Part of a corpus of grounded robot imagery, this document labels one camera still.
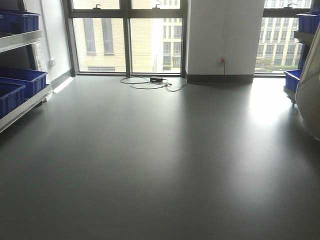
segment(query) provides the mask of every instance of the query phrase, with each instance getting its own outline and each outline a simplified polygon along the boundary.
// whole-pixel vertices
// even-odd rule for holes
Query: blue storage crate
[[[0,9],[0,15],[0,32],[23,34],[39,30],[39,13]]]
[[[46,87],[47,72],[30,69],[0,67],[0,81],[25,85],[23,90],[26,99],[31,98]]]
[[[0,82],[0,119],[24,103],[24,85]]]
[[[292,92],[297,91],[302,69],[285,71],[285,86]]]
[[[320,23],[320,11],[297,14],[299,17],[299,31],[315,34]]]

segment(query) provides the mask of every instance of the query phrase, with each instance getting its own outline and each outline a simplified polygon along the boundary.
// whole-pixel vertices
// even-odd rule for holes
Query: white wall
[[[187,74],[254,74],[264,2],[189,0]]]
[[[61,0],[42,0],[42,3],[43,12],[40,0],[25,0],[29,12],[41,14],[40,30],[44,30],[45,20],[48,39],[42,32],[41,45],[48,75],[52,81],[71,69],[70,57]],[[56,66],[49,66],[49,50],[51,57],[56,61]]]

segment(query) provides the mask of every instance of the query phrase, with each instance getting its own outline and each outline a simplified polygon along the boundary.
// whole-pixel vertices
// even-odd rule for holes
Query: floor
[[[320,143],[283,85],[78,76],[0,135],[0,239],[319,240]]]

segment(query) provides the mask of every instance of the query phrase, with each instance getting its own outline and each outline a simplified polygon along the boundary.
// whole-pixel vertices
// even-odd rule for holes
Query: glass pane
[[[179,18],[131,19],[134,73],[181,73],[181,44]]]
[[[179,9],[180,0],[132,0],[133,9],[152,9],[156,5],[160,9]]]
[[[292,8],[309,9],[311,7],[311,0],[265,0],[265,9],[282,9],[283,7],[291,5]]]
[[[265,17],[261,26],[255,64],[256,73],[283,73],[298,68],[302,44],[294,39],[298,19],[288,17]]]
[[[75,18],[73,24],[80,72],[126,72],[122,19]]]
[[[93,9],[97,6],[100,9],[120,9],[119,0],[72,0],[74,9]]]

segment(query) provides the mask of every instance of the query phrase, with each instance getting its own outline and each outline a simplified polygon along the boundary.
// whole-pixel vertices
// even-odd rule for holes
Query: floor-to-ceiling window
[[[297,69],[303,45],[294,38],[299,12],[308,12],[310,0],[265,0],[256,73],[281,74]]]
[[[75,71],[182,74],[186,12],[187,0],[69,0]]]

